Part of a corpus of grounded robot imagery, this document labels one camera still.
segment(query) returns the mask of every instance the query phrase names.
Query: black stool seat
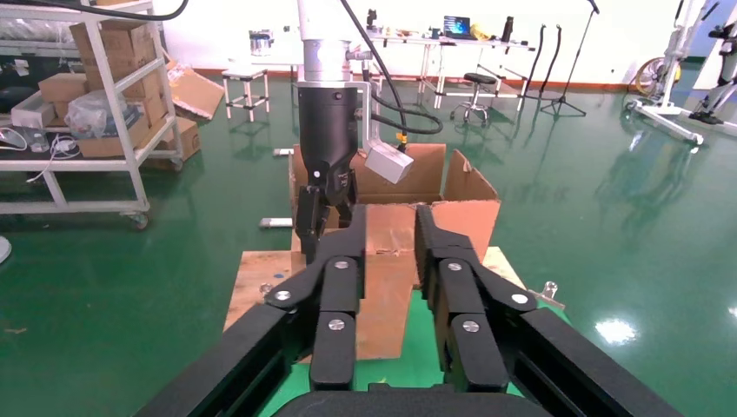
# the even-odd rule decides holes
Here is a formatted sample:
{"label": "black stool seat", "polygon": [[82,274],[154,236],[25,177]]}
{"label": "black stool seat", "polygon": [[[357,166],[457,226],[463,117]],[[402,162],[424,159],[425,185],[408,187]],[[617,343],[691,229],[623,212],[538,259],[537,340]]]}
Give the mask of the black stool seat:
{"label": "black stool seat", "polygon": [[463,76],[463,79],[479,84],[496,84],[496,78],[492,76],[485,76],[483,74],[477,74],[475,72],[467,72]]}

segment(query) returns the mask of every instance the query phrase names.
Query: laptop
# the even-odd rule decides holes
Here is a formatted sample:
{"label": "laptop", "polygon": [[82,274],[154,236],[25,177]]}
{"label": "laptop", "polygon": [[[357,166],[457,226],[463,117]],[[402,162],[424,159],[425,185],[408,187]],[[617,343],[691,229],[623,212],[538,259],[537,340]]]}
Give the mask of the laptop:
{"label": "laptop", "polygon": [[445,36],[451,39],[471,39],[471,18],[458,16],[445,16],[443,21]]}

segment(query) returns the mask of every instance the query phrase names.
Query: black hose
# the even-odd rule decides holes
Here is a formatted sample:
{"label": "black hose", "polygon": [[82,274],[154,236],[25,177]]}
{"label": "black hose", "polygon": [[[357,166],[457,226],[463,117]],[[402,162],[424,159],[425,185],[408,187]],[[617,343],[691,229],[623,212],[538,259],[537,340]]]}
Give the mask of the black hose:
{"label": "black hose", "polygon": [[[365,81],[368,81],[370,79],[368,71],[367,70],[364,70],[362,73],[363,73],[363,79]],[[439,118],[435,117],[435,116],[430,115],[426,111],[418,111],[418,110],[412,110],[412,109],[400,109],[400,108],[396,107],[394,104],[389,103],[389,102],[385,101],[384,99],[382,99],[381,96],[379,96],[379,94],[375,90],[373,90],[373,89],[371,90],[371,98],[373,98],[377,103],[381,104],[382,106],[386,107],[387,109],[391,109],[391,110],[394,110],[394,111],[399,111],[399,112],[404,113],[406,115],[420,116],[420,117],[424,117],[426,119],[431,120],[432,122],[434,122],[438,126],[438,131],[435,132],[435,133],[438,133],[438,132],[440,132],[442,130],[442,122],[441,122],[441,120]],[[407,132],[417,133],[416,132],[417,129],[412,129],[409,126],[404,126],[404,128],[407,130]]]}
{"label": "black hose", "polygon": [[532,84],[534,69],[537,67],[537,61],[540,59],[540,54],[542,53],[542,42],[545,40],[545,28],[545,23],[543,23],[542,26],[540,26],[540,44],[537,46],[537,55],[534,56],[534,61],[532,62],[532,69],[530,69],[530,76],[528,77],[528,86],[522,93],[525,97],[528,96],[530,84]]}
{"label": "black hose", "polygon": [[558,59],[558,52],[561,51],[561,26],[559,24],[555,25],[556,28],[558,28],[558,43],[555,45],[555,53],[553,54],[553,60],[550,61],[550,66],[548,67],[548,74],[545,76],[545,81],[542,82],[542,86],[540,87],[540,91],[538,92],[538,96],[542,96],[542,93],[545,91],[545,86],[548,85],[548,79],[550,79],[550,73],[553,72],[553,66],[555,65],[555,60]]}
{"label": "black hose", "polygon": [[432,120],[433,122],[436,122],[438,124],[438,126],[435,127],[434,129],[409,128],[407,126],[402,126],[400,123],[395,122],[395,121],[389,119],[388,117],[377,115],[376,113],[371,113],[371,119],[372,120],[376,120],[379,123],[386,124],[386,125],[391,126],[393,128],[404,129],[408,133],[416,133],[417,135],[434,135],[436,133],[440,133],[440,131],[442,130],[442,122],[440,121],[440,119],[438,119],[437,117],[434,117],[434,116],[430,116],[430,115],[418,115],[418,116],[427,116],[428,119]]}
{"label": "black hose", "polygon": [[161,22],[164,20],[171,20],[181,15],[182,12],[184,11],[184,8],[187,7],[187,3],[189,2],[189,0],[182,0],[182,4],[179,6],[179,8],[169,13],[168,15],[139,15],[137,13],[128,13],[125,11],[117,11],[117,10],[106,10],[106,9],[101,9],[99,7],[84,6],[84,5],[75,4],[75,3],[58,3],[58,2],[54,2],[50,0],[10,0],[10,2],[13,4],[42,4],[44,6],[62,7],[65,9],[70,9],[70,10],[77,10],[77,11],[83,11],[85,13],[92,13],[95,15],[119,17],[122,19],[143,20],[146,22]]}
{"label": "black hose", "polygon": [[[371,42],[371,38],[369,38],[369,34],[366,33],[366,30],[363,30],[363,27],[361,26],[361,22],[358,20],[358,17],[355,16],[355,13],[348,5],[347,0],[341,0],[341,4],[343,5],[343,8],[348,12],[348,15],[350,16],[350,20],[353,21],[353,24],[355,25],[355,28],[358,29],[359,33],[361,33],[361,37],[363,38],[363,42],[365,42],[371,50],[371,53],[374,54],[374,58],[376,58],[376,63],[379,64],[379,68],[384,73],[384,76],[387,77],[387,84],[389,85],[389,89],[391,89],[392,95],[394,96],[394,99],[396,101],[397,107],[400,109],[404,109],[402,107],[402,100],[399,98],[399,93],[396,91],[396,87],[394,86],[394,83],[392,83],[391,75],[389,74],[389,71],[387,69],[387,66],[384,65],[384,61],[379,56],[379,51],[376,50],[376,47],[374,46],[374,43]],[[407,126],[407,117],[404,115],[403,112],[399,112],[399,117],[402,120],[402,126]],[[407,132],[409,132],[406,128],[398,128],[402,130],[403,135],[407,135]]]}

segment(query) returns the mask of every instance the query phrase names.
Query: laptop screen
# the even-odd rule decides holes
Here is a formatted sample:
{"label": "laptop screen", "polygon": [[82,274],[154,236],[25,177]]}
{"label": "laptop screen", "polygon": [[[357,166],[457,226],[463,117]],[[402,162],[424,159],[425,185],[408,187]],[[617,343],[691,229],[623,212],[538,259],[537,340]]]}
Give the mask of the laptop screen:
{"label": "laptop screen", "polygon": [[458,16],[445,16],[443,30],[446,34],[468,35],[471,33],[471,18]]}

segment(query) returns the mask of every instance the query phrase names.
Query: caster wheel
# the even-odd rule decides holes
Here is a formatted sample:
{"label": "caster wheel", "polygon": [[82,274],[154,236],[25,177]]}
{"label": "caster wheel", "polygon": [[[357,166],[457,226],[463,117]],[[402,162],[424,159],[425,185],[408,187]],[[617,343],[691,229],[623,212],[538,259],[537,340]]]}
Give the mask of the caster wheel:
{"label": "caster wheel", "polygon": [[136,230],[144,230],[149,226],[149,217],[144,214],[132,215],[130,220],[133,221],[133,227],[136,228]]}
{"label": "caster wheel", "polygon": [[172,159],[171,163],[174,165],[174,172],[180,172],[184,168],[184,161],[181,159]]}

